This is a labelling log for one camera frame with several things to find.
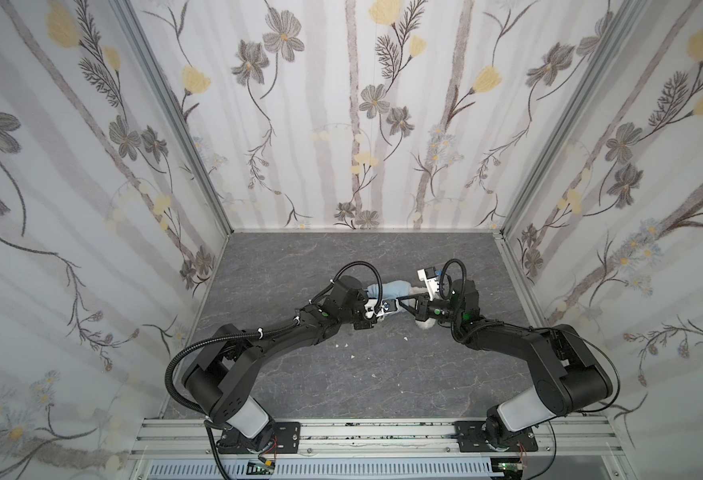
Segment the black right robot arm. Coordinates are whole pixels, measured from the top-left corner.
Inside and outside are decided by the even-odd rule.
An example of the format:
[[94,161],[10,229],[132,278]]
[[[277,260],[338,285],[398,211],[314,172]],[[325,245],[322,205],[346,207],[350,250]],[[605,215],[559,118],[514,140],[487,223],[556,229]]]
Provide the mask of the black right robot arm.
[[445,324],[459,345],[525,362],[533,386],[487,411],[487,438],[497,444],[613,395],[611,378],[573,328],[523,327],[491,319],[481,313],[472,281],[457,282],[449,294],[423,292],[397,302],[417,321]]

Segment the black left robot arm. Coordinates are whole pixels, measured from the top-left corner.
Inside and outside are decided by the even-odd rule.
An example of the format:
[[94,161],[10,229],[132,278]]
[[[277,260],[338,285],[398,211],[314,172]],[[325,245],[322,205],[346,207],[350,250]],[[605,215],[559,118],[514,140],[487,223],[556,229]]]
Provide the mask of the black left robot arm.
[[232,324],[217,336],[197,342],[179,359],[197,352],[181,376],[190,395],[188,407],[202,413],[212,428],[228,425],[248,440],[267,440],[273,418],[251,395],[261,369],[299,348],[315,346],[335,336],[343,325],[369,329],[385,311],[381,296],[371,297],[359,280],[341,276],[330,282],[289,320],[240,330]]

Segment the white plush teddy bear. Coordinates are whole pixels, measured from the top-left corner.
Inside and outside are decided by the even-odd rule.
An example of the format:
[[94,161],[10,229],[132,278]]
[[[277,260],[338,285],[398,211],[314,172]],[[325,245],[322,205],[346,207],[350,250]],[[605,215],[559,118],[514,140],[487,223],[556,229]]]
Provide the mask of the white plush teddy bear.
[[429,312],[429,308],[433,307],[433,300],[431,299],[431,294],[426,287],[411,286],[409,288],[409,295],[411,299],[407,300],[407,304],[415,310],[413,317],[415,318],[415,324],[421,330],[427,330],[435,327],[437,320],[433,316],[423,316],[423,311]]

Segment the light blue fleece hoodie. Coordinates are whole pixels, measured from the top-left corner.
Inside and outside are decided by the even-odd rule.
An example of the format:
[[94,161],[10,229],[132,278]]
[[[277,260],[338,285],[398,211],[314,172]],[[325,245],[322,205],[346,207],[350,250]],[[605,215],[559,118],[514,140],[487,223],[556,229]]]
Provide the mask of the light blue fleece hoodie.
[[369,299],[391,300],[411,295],[413,286],[409,282],[403,280],[395,280],[389,283],[369,285],[367,287],[367,296]]

